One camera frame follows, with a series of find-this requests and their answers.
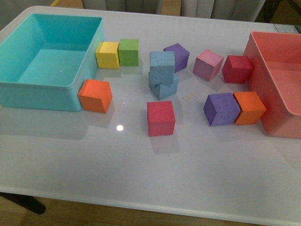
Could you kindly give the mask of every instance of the light blue cube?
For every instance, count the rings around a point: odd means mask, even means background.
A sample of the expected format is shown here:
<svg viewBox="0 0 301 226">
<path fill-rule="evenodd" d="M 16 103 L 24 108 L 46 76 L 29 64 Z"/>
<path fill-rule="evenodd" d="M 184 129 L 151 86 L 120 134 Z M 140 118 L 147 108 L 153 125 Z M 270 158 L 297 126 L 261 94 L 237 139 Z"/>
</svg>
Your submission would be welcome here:
<svg viewBox="0 0 301 226">
<path fill-rule="evenodd" d="M 178 77 L 174 74 L 173 83 L 170 85 L 164 84 L 149 84 L 151 91 L 155 94 L 155 96 L 162 100 L 166 97 L 169 97 L 177 92 L 178 89 Z"/>
<path fill-rule="evenodd" d="M 174 64 L 173 51 L 150 52 L 149 84 L 173 84 Z"/>
</svg>

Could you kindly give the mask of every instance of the turquoise plastic bin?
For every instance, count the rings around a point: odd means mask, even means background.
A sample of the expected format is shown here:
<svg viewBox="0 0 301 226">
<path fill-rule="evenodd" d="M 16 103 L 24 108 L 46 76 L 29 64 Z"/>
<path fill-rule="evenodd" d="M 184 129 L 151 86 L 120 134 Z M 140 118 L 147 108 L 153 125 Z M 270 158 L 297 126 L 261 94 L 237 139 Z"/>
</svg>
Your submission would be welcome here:
<svg viewBox="0 0 301 226">
<path fill-rule="evenodd" d="M 101 17 L 29 15 L 0 44 L 0 105 L 79 111 L 100 41 Z"/>
</svg>

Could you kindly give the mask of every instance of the curtain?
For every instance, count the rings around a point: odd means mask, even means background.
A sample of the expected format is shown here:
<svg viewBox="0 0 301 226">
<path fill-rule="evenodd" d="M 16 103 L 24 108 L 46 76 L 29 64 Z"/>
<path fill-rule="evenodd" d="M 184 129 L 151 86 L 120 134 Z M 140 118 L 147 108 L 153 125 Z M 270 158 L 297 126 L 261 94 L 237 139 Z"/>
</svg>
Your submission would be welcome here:
<svg viewBox="0 0 301 226">
<path fill-rule="evenodd" d="M 159 0 L 83 0 L 85 8 L 136 13 L 156 13 Z"/>
<path fill-rule="evenodd" d="M 183 0 L 183 15 L 255 21 L 265 0 Z"/>
</svg>

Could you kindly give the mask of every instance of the toy block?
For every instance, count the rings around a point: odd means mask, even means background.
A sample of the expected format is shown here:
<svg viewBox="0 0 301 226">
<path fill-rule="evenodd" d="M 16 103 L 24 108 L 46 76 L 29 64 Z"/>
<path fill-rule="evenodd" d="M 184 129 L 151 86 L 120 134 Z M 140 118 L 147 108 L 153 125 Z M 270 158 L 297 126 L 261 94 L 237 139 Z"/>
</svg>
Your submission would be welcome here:
<svg viewBox="0 0 301 226">
<path fill-rule="evenodd" d="M 175 116 L 171 101 L 148 102 L 147 124 L 149 136 L 166 136 L 174 133 Z"/>
<path fill-rule="evenodd" d="M 253 71 L 247 56 L 228 56 L 222 67 L 222 75 L 227 83 L 245 83 Z"/>
<path fill-rule="evenodd" d="M 236 92 L 233 96 L 240 107 L 240 113 L 234 122 L 237 125 L 255 124 L 267 110 L 255 91 Z"/>
<path fill-rule="evenodd" d="M 206 49 L 197 56 L 193 73 L 206 81 L 211 81 L 219 72 L 223 60 L 224 57 Z"/>
<path fill-rule="evenodd" d="M 121 39 L 118 54 L 120 66 L 139 66 L 139 40 Z"/>
<path fill-rule="evenodd" d="M 162 100 L 166 97 L 169 97 L 177 92 L 178 89 L 178 77 L 174 74 L 174 82 L 171 85 L 164 84 L 149 84 L 151 91 L 155 94 L 155 96 Z"/>
<path fill-rule="evenodd" d="M 187 62 L 188 62 L 190 52 L 188 52 L 179 43 L 166 47 L 163 50 L 174 52 L 174 60 L 175 60 L 174 73 L 183 70 L 187 67 Z"/>
<path fill-rule="evenodd" d="M 224 126 L 234 123 L 240 108 L 231 93 L 219 93 L 208 95 L 204 112 L 210 126 Z"/>
<path fill-rule="evenodd" d="M 85 110 L 106 113 L 112 100 L 110 84 L 107 81 L 87 79 L 78 97 Z"/>
<path fill-rule="evenodd" d="M 119 42 L 101 41 L 98 44 L 95 56 L 99 68 L 119 68 L 118 46 Z"/>
<path fill-rule="evenodd" d="M 174 82 L 174 52 L 150 52 L 149 84 L 171 85 Z"/>
</svg>

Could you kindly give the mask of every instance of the salmon box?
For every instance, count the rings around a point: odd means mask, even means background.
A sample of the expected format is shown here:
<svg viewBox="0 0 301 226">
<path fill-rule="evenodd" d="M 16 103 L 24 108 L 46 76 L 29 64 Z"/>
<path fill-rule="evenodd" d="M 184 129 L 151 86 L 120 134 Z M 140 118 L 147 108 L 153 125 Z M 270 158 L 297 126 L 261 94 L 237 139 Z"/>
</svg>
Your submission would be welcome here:
<svg viewBox="0 0 301 226">
<path fill-rule="evenodd" d="M 266 133 L 301 138 L 301 35 L 251 32 L 244 55 L 254 67 L 250 90 L 267 109 L 261 117 Z"/>
</svg>

